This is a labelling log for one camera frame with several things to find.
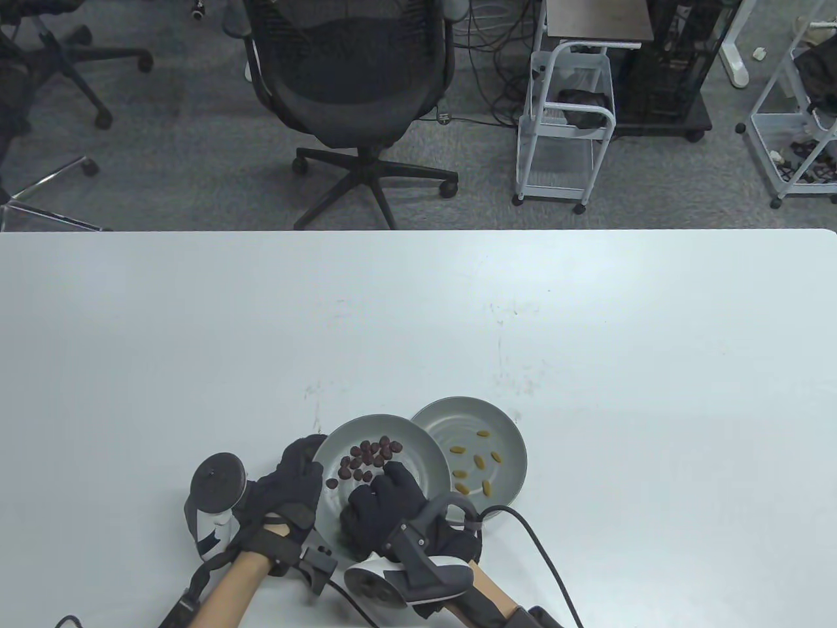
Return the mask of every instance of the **hand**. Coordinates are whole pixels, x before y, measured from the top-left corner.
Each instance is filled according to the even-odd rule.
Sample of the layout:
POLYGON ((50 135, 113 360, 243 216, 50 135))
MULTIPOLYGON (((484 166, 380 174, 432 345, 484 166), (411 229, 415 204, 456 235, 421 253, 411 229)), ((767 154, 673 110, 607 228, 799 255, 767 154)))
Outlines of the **hand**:
MULTIPOLYGON (((349 505, 340 513, 340 524, 353 549, 364 558, 371 552, 384 555, 383 545, 395 527, 415 518, 426 503, 427 498, 404 465, 388 462, 383 475, 376 476, 371 486, 363 484, 352 491, 349 505)), ((474 536, 454 530, 444 516, 436 517, 427 532, 428 556, 455 556, 464 561, 476 556, 479 544, 474 536)))
POLYGON ((314 527, 322 492, 322 465, 313 458, 325 439, 314 434, 291 443, 276 471, 252 485, 238 514, 241 529, 234 540, 243 550, 276 555, 284 549, 289 556, 299 551, 314 527), (279 542, 279 537, 286 537, 293 546, 279 542))

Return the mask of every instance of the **round plate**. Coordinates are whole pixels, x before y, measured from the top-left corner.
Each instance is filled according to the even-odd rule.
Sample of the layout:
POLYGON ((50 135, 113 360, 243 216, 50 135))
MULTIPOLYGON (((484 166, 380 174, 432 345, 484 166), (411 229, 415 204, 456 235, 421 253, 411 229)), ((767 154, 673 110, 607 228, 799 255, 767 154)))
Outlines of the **round plate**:
MULTIPOLYGON (((384 435, 403 445, 401 453, 393 454, 393 460, 401 462, 413 474, 428 499, 450 491, 451 488, 450 471, 442 450, 430 434, 415 423, 391 414, 370 414, 344 423, 329 434, 314 456, 314 461, 323 467, 316 529, 323 540, 344 558, 352 556, 341 541, 340 513, 349 503, 349 494, 364 482, 341 480, 335 489, 326 486, 325 482, 329 478, 337 478, 340 459, 349 456, 349 450, 354 445, 360 445, 364 440, 379 440, 384 435)), ((374 466, 361 465, 360 468, 372 471, 375 475, 383 472, 374 466)))
MULTIPOLYGON (((470 489, 468 498, 477 510, 482 512, 497 504, 508 506, 514 501, 526 479, 526 445, 505 412, 481 399, 448 397, 421 409, 413 422, 439 443, 451 472, 468 473, 463 479, 451 476, 450 481, 452 485, 461 482, 470 489), (479 436, 477 432, 481 430, 489 435, 479 436), (465 453, 455 454, 451 447, 464 447, 465 453), (500 454, 502 462, 491 457, 492 451, 500 454), (477 467, 475 455, 482 457, 484 470, 477 467), (491 497, 483 492, 483 480, 491 483, 491 497)), ((461 522, 462 511, 450 508, 448 519, 461 522)))

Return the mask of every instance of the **gray carpet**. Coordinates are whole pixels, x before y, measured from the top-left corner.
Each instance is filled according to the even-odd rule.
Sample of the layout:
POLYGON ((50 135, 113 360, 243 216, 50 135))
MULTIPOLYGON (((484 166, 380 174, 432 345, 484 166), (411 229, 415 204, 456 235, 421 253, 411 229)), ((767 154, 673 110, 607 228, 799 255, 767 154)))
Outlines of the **gray carpet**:
MULTIPOLYGON (((396 219, 404 229, 837 229, 837 207, 827 198, 789 198, 770 209, 760 170, 733 132, 789 42, 791 20, 809 4, 762 0, 740 39, 750 88, 735 90, 718 60, 703 89, 715 130, 696 145, 677 138, 616 141, 584 216, 560 203, 511 205, 515 132, 416 121, 387 158, 458 170, 460 191, 443 200, 432 183, 393 182, 385 191, 396 219), (749 59, 757 45, 768 47, 761 64, 749 59)), ((74 173, 31 203, 117 230, 288 229, 340 173, 316 163, 304 178, 291 173, 294 149, 317 147, 316 140, 285 128, 244 82, 243 47, 220 31, 223 0, 208 0, 202 23, 188 9, 187 0, 88 0, 73 15, 48 19, 57 34, 87 23, 97 44, 147 47, 156 66, 149 75, 130 60, 80 66, 115 116, 109 131, 93 127, 94 110, 67 79, 53 78, 33 108, 33 132, 6 157, 4 187, 22 187, 86 153, 101 166, 97 177, 74 173)), ((20 41, 33 41, 31 27, 20 41)), ((491 72, 482 75, 490 84, 491 72)), ((465 59, 449 100, 454 115, 485 119, 465 59)), ((10 223, 49 228, 18 217, 10 223)), ((311 226, 383 227, 366 188, 311 226)))

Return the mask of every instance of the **forearm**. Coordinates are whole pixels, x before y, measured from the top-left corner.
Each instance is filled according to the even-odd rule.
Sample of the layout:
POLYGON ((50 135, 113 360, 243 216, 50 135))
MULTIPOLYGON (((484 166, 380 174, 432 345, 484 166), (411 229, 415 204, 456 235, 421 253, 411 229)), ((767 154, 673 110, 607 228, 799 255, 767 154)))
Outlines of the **forearm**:
POLYGON ((237 628, 270 567, 270 561, 261 554, 239 554, 201 605, 190 628, 237 628))
MULTIPOLYGON (((518 608, 518 604, 499 586, 497 586, 494 580, 489 578, 482 568, 473 560, 470 562, 470 567, 474 570, 474 589, 476 589, 476 591, 478 591, 482 596, 482 598, 479 598, 479 596, 476 597, 479 598, 480 602, 484 603, 487 607, 485 609, 485 613, 480 613, 480 617, 484 617, 491 623, 500 623, 504 619, 508 620, 512 615, 514 615, 518 608)), ((473 594, 469 594, 467 596, 468 604, 474 602, 474 597, 475 596, 473 594)), ((445 605, 445 608, 456 615, 456 617, 469 628, 483 628, 483 626, 478 625, 478 623, 474 621, 474 609, 469 608, 468 604, 465 602, 465 597, 462 599, 458 598, 457 600, 451 600, 445 605)))

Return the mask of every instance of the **black computer tower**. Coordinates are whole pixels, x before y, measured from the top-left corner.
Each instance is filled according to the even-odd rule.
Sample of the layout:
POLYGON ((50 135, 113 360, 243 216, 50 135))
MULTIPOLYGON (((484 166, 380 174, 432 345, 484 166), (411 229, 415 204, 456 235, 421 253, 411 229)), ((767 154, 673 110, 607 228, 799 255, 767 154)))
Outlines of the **black computer tower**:
POLYGON ((685 136, 712 123, 701 87, 742 0, 647 0, 654 41, 614 75, 618 135, 685 136))

